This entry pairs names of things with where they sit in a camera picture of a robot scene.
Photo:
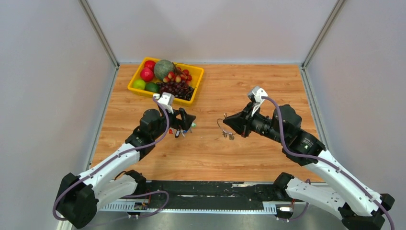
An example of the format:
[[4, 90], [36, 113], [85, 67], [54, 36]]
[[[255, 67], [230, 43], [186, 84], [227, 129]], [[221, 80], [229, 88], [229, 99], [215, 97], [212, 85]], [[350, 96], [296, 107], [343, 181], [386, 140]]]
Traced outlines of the large silver keyring with clips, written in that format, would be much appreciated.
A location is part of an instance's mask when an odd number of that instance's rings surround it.
[[222, 135], [224, 138], [228, 138], [229, 140], [233, 141], [235, 139], [235, 134], [230, 132], [230, 131], [226, 131], [220, 123], [223, 122], [223, 119], [219, 118], [216, 120], [216, 123], [218, 125], [218, 127], [220, 128], [220, 130], [222, 131]]

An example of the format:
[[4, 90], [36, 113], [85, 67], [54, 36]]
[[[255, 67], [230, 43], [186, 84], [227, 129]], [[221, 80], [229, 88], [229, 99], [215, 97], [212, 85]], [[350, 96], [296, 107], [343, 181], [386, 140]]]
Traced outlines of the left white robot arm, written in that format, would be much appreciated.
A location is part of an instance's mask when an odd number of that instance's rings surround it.
[[117, 180], [114, 177], [149, 154], [170, 128], [188, 130], [195, 119], [183, 108], [173, 112], [146, 110], [139, 126], [116, 152], [79, 175], [68, 173], [63, 177], [53, 205], [54, 217], [81, 229], [109, 203], [129, 195], [142, 198], [147, 186], [139, 174], [128, 172]]

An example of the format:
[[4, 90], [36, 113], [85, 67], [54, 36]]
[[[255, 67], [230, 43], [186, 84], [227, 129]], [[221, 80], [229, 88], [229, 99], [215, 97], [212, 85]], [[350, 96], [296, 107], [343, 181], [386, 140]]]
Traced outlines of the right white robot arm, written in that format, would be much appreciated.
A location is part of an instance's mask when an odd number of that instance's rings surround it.
[[223, 120], [244, 138], [255, 132], [281, 143], [287, 158], [316, 173], [330, 187], [325, 190], [283, 172], [274, 181], [276, 198], [305, 201], [334, 215], [349, 230], [381, 229], [394, 198], [375, 192], [356, 179], [319, 139], [301, 128], [301, 122], [301, 117], [288, 104], [277, 107], [272, 116], [263, 116], [254, 110], [252, 102], [243, 111]]

